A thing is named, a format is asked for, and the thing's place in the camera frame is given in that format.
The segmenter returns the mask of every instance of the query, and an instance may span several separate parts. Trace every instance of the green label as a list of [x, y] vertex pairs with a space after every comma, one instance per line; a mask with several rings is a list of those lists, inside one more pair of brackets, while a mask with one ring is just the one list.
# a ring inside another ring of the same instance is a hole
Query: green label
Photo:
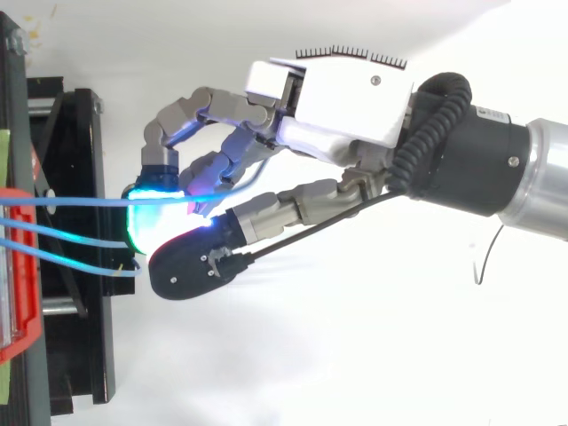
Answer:
[[6, 186], [8, 156], [10, 155], [10, 131], [0, 130], [0, 187]]

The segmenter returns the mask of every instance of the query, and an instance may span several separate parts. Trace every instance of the blue light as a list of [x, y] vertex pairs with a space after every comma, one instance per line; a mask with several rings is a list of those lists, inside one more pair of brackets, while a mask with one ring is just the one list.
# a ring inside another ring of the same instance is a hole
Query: blue light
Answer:
[[[135, 189], [129, 200], [183, 198], [183, 191], [164, 192]], [[194, 202], [128, 207], [128, 234], [136, 249], [151, 256], [162, 244], [200, 226], [210, 226], [211, 220], [193, 213]]]

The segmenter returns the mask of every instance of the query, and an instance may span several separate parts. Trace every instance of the white wall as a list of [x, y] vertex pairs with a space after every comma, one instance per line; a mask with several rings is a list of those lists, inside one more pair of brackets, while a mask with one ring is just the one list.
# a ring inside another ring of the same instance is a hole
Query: white wall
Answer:
[[[105, 99], [106, 189], [117, 196], [139, 172], [142, 129], [159, 108], [203, 84], [238, 91], [251, 60], [296, 48], [346, 42], [407, 56], [419, 82], [462, 72], [477, 105], [568, 122], [567, 6], [493, 9], [503, 3], [85, 1], [53, 18], [49, 2], [2, 9], [29, 29], [41, 21], [31, 75], [64, 75], [69, 89]], [[184, 163], [224, 132], [188, 143]], [[283, 154], [239, 200], [338, 174]], [[113, 301], [116, 396], [96, 407], [77, 398], [54, 423], [566, 424], [568, 247], [506, 230], [478, 287], [469, 245], [482, 256], [496, 227], [397, 200], [198, 299], [161, 300], [140, 279], [135, 296]]]

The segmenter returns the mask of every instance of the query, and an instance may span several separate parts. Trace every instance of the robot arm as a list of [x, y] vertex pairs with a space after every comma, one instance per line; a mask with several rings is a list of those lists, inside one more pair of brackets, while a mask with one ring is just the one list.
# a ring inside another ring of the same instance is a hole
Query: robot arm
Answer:
[[[201, 88], [164, 108], [146, 127], [137, 185], [214, 193], [282, 149], [343, 167], [342, 181], [259, 195], [163, 244], [149, 263], [158, 295], [186, 299], [223, 286], [250, 263], [237, 262], [235, 249], [356, 211], [377, 200], [385, 180], [417, 200], [568, 239], [566, 126], [516, 126], [471, 106], [459, 75], [433, 77], [412, 94], [399, 59], [336, 48], [298, 57], [253, 64], [247, 97]], [[235, 132], [178, 177], [173, 146], [211, 122]], [[190, 210], [208, 215], [215, 206]]]

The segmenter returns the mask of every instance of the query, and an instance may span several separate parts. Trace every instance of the blue wire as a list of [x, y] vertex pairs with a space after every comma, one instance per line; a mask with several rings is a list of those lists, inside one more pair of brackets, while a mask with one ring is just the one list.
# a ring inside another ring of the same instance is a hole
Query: blue wire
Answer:
[[6, 219], [0, 217], [0, 226], [7, 228], [23, 229], [32, 233], [40, 233], [48, 237], [57, 238], [63, 241], [71, 241], [76, 244], [83, 244], [85, 246], [101, 247], [103, 249], [126, 249], [128, 246], [122, 241], [106, 241], [98, 240], [96, 238], [83, 237], [74, 233], [67, 233], [59, 229], [52, 229], [47, 226], [29, 224], [20, 220]]
[[88, 207], [128, 207], [128, 206], [159, 206], [162, 204], [177, 204], [180, 202], [205, 202], [222, 200], [230, 195], [235, 195], [249, 189], [262, 175], [268, 160], [264, 160], [255, 175], [245, 184], [230, 191], [211, 193], [207, 195], [191, 195], [182, 198], [161, 199], [105, 199], [105, 198], [80, 198], [80, 197], [28, 197], [28, 198], [0, 198], [0, 206], [88, 206]]
[[115, 271], [114, 269], [107, 269], [107, 268], [99, 268], [98, 266], [93, 266], [91, 264], [84, 264], [83, 262], [79, 262], [77, 260], [68, 259], [63, 256], [54, 255], [53, 253], [40, 250], [38, 248], [29, 247], [25, 244], [20, 244], [15, 241], [7, 240], [6, 238], [0, 238], [0, 246], [6, 247], [10, 250], [20, 251], [30, 256], [39, 257], [40, 259], [46, 260], [48, 262], [53, 262], [54, 264], [62, 264], [63, 266], [67, 266], [72, 269], [76, 269], [77, 271], [83, 271], [87, 273], [93, 273], [95, 275], [105, 275], [107, 277], [125, 277], [131, 278], [136, 277], [142, 270], [140, 266], [134, 262], [136, 265], [136, 270], [134, 271]]

